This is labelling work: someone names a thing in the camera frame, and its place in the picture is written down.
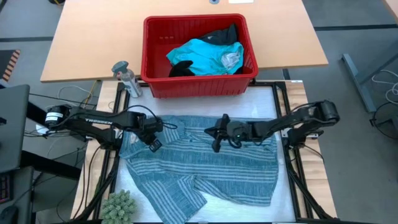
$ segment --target laundry basket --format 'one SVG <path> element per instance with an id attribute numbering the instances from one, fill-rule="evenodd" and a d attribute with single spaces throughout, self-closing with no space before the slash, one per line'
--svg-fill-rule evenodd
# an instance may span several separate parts
<path id="1" fill-rule="evenodd" d="M 166 55 L 171 50 L 233 23 L 244 49 L 242 74 L 169 78 L 172 66 Z M 257 74 L 248 26 L 240 14 L 151 16 L 144 21 L 141 78 L 156 98 L 238 95 Z"/>

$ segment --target keyboard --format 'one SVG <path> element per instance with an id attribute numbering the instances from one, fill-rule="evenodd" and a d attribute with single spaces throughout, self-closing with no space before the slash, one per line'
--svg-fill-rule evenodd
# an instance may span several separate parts
<path id="1" fill-rule="evenodd" d="M 12 200 L 11 173 L 0 174 L 0 204 Z"/>

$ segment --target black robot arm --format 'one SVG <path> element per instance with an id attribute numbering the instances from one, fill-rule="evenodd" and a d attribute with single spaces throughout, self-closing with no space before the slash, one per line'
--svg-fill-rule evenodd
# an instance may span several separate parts
<path id="1" fill-rule="evenodd" d="M 146 114 L 123 111 L 118 114 L 87 110 L 77 106 L 54 106 L 47 111 L 45 125 L 50 131 L 68 129 L 74 133 L 90 136 L 98 140 L 102 148 L 119 149 L 122 140 L 117 138 L 113 128 L 101 129 L 93 123 L 108 124 L 123 131 L 130 131 L 152 151 L 158 150 L 161 143 L 155 133 L 163 131 L 160 118 L 147 118 Z"/>
<path id="2" fill-rule="evenodd" d="M 220 142 L 229 141 L 235 148 L 240 148 L 243 141 L 263 142 L 271 137 L 276 131 L 286 128 L 290 129 L 288 134 L 289 143 L 296 145 L 305 142 L 305 138 L 319 128 L 332 126 L 340 120 L 334 103 L 330 101 L 319 101 L 299 106 L 290 114 L 270 121 L 231 121 L 227 114 L 216 122 L 212 128 L 205 130 L 207 134 L 214 137 L 212 148 L 215 152 L 220 151 Z"/>

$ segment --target succulent plant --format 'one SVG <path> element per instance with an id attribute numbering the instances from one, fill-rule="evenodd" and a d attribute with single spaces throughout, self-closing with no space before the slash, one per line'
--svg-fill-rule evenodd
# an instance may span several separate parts
<path id="1" fill-rule="evenodd" d="M 130 191 L 112 193 L 102 206 L 102 224 L 131 224 L 131 215 L 136 211 L 136 202 Z"/>

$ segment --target gray floor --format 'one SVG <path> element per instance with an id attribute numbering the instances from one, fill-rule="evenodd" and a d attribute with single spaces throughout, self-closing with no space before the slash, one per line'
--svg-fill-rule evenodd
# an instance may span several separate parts
<path id="1" fill-rule="evenodd" d="M 303 0 L 314 26 L 352 26 L 365 24 L 393 24 L 380 0 Z M 61 8 L 46 0 L 9 0 L 0 14 L 0 38 L 53 36 Z M 341 115 L 336 126 L 328 128 L 320 138 L 322 153 L 338 216 L 344 220 L 374 223 L 396 223 L 398 220 L 398 141 L 386 138 L 369 123 L 370 114 L 357 94 L 348 72 L 341 62 L 341 54 L 349 53 L 356 65 L 365 67 L 379 52 L 398 39 L 398 29 L 323 31 L 318 38 L 329 60 L 329 66 L 289 69 L 295 80 L 303 80 L 309 101 L 330 99 Z M 93 82 L 51 83 L 39 82 L 50 48 L 50 42 L 0 43 L 0 49 L 20 49 L 21 57 L 14 70 L 10 85 L 27 83 L 31 92 L 55 96 L 65 85 L 78 85 L 89 90 Z M 389 69 L 398 72 L 398 62 Z M 261 79 L 283 79 L 280 70 L 262 71 Z M 386 86 L 374 86 L 376 103 Z M 84 93 L 65 90 L 69 99 L 84 99 Z M 60 102 L 45 98 L 30 98 L 41 107 Z M 34 124 L 27 122 L 28 130 Z M 53 140 L 26 138 L 24 149 L 46 156 Z M 60 140 L 49 157 L 56 157 L 75 150 L 82 143 L 71 139 Z M 52 201 L 44 195 L 38 197 L 41 208 L 54 207 L 73 187 L 74 182 L 59 179 L 58 198 Z M 61 203 L 62 218 L 70 214 L 75 192 Z M 56 223 L 61 220 L 51 208 L 39 212 L 40 223 Z"/>

